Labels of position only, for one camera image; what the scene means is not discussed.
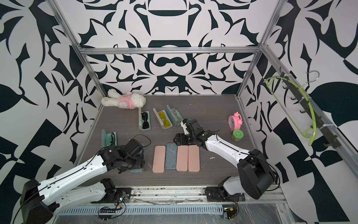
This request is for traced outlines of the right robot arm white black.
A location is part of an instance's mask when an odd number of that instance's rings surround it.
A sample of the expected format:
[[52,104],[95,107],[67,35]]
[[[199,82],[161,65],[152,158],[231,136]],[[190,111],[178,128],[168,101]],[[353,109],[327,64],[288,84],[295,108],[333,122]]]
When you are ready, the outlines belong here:
[[221,156],[238,170],[237,177],[230,177],[222,184],[228,195],[247,193],[259,199],[272,184],[279,184],[280,177],[264,155],[257,149],[249,151],[223,140],[217,132],[203,131],[197,135],[178,133],[173,139],[177,146],[196,145]]

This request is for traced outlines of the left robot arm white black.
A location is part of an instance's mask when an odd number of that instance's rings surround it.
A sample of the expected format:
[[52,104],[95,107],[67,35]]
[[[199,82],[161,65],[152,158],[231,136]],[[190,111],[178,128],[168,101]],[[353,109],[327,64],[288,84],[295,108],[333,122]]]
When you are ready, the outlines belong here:
[[132,139],[122,146],[106,146],[82,164],[52,178],[24,184],[19,213],[25,224],[45,224],[64,210],[86,203],[119,205],[127,194],[110,178],[88,186],[81,184],[113,169],[121,174],[144,164],[143,146]]

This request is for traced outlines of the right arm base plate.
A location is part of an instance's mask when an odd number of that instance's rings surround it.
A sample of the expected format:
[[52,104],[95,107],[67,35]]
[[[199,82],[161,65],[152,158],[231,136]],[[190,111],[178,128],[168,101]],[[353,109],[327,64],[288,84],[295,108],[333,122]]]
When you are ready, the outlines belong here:
[[246,201],[239,176],[228,176],[217,187],[206,187],[204,192],[209,202]]

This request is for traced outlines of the mint case with white sunglasses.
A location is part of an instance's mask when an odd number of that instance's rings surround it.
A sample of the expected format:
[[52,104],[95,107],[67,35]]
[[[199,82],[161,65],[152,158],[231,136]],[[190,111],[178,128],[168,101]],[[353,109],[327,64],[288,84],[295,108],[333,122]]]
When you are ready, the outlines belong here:
[[176,170],[178,146],[175,143],[167,143],[165,170]]

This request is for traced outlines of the pink case with red glasses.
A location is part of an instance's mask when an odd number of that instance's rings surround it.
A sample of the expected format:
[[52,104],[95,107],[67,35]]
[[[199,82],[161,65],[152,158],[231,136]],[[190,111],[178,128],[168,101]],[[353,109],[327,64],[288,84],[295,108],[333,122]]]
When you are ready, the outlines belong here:
[[156,146],[153,158],[153,173],[165,172],[166,147]]

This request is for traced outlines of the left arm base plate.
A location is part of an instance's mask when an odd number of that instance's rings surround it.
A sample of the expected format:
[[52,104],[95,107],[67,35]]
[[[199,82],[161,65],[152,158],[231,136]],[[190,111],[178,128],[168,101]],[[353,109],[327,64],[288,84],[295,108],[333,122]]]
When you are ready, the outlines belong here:
[[100,183],[105,188],[105,195],[91,203],[99,204],[99,203],[117,203],[117,202],[128,202],[131,198],[132,188],[129,187],[116,187],[113,181],[110,178],[104,178],[100,181]]

